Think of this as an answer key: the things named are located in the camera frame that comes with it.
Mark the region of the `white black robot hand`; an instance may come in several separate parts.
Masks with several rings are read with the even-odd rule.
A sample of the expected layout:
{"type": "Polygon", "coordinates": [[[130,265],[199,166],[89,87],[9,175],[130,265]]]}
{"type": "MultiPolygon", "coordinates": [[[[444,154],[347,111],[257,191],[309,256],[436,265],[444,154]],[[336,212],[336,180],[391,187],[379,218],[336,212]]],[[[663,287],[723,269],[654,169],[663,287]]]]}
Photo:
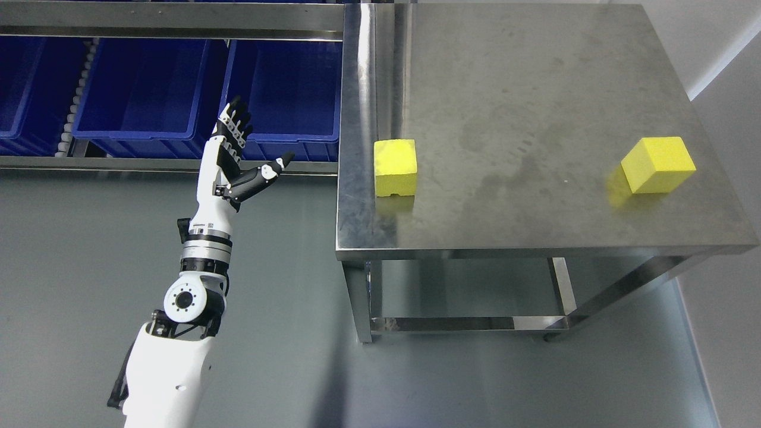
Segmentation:
{"type": "Polygon", "coordinates": [[[232,233],[232,217],[248,199],[274,184],[294,159],[285,152],[261,167],[240,167],[248,136],[253,132],[247,104],[235,97],[229,100],[215,121],[202,152],[196,187],[197,211],[188,231],[217,230],[232,233]]]}

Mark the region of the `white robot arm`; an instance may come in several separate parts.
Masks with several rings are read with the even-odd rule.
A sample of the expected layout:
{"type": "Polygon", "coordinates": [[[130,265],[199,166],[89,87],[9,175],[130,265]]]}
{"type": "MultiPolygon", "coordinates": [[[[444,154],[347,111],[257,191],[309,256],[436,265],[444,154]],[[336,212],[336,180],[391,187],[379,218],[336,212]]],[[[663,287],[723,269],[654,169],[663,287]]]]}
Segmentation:
{"type": "Polygon", "coordinates": [[[228,220],[179,219],[180,272],[139,328],[107,401],[126,427],[190,427],[206,390],[230,288],[228,220]]]}

